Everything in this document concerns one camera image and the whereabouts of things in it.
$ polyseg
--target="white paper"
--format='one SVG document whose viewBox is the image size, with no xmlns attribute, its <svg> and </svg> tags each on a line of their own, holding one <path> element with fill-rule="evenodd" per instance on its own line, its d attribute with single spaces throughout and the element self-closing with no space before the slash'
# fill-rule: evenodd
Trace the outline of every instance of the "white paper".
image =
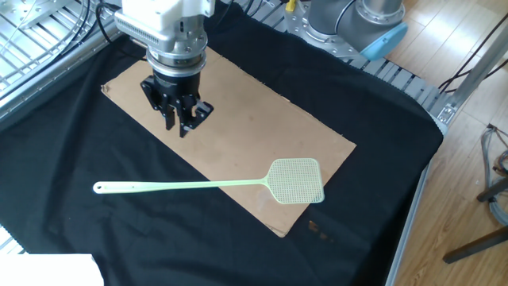
<svg viewBox="0 0 508 286">
<path fill-rule="evenodd" d="M 0 255 L 1 286 L 104 286 L 91 254 Z"/>
</svg>

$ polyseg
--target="black cloth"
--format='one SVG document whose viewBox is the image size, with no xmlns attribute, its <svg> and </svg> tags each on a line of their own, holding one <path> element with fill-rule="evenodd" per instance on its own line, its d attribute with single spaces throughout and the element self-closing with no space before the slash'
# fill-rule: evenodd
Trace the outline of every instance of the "black cloth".
<svg viewBox="0 0 508 286">
<path fill-rule="evenodd" d="M 218 189 L 93 193 L 99 180 L 205 179 L 102 95 L 134 62 L 107 48 L 86 76 L 63 79 L 63 91 L 0 133 L 0 223 L 27 251 L 92 253 L 106 285 L 348 285 L 359 275 L 441 132 L 401 91 L 238 6 L 221 27 L 211 48 L 357 144 L 325 202 L 278 238 Z"/>
</svg>

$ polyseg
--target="cardboard sheet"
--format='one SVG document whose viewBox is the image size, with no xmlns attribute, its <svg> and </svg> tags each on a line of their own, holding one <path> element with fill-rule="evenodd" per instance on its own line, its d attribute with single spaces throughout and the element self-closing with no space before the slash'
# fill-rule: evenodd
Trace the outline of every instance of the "cardboard sheet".
<svg viewBox="0 0 508 286">
<path fill-rule="evenodd" d="M 275 159 L 312 157 L 321 165 L 325 184 L 355 145 L 216 52 L 207 49 L 206 54 L 199 90 L 214 112 L 183 139 L 178 126 L 166 131 L 160 112 L 140 88 L 152 74 L 146 62 L 134 64 L 102 91 L 209 180 L 257 179 Z M 277 203 L 262 185 L 222 191 L 280 237 L 308 206 Z"/>
</svg>

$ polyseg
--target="fly swatter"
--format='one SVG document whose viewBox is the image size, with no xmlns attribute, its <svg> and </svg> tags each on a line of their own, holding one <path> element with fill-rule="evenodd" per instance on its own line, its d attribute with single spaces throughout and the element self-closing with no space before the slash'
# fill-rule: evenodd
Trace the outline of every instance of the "fly swatter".
<svg viewBox="0 0 508 286">
<path fill-rule="evenodd" d="M 278 159 L 263 179 L 188 183 L 97 182 L 98 194 L 122 194 L 202 187 L 263 184 L 279 203 L 320 203 L 325 199 L 321 170 L 315 159 Z"/>
</svg>

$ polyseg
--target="wooden floor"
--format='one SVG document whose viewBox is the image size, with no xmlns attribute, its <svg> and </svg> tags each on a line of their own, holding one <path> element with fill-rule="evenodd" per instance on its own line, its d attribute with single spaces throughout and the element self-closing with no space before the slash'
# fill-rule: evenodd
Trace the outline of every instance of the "wooden floor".
<svg viewBox="0 0 508 286">
<path fill-rule="evenodd" d="M 406 0 L 404 4 L 409 32 L 388 59 L 437 86 L 508 12 L 508 0 Z M 470 97 L 434 157 L 396 285 L 508 285 L 508 242 L 452 265 L 442 261 L 449 250 L 501 227 L 488 205 L 475 200 L 485 184 L 479 139 L 488 123 L 508 131 L 507 67 L 486 79 Z M 493 138 L 491 156 L 503 150 Z M 508 196 L 500 201 L 508 205 Z"/>
</svg>

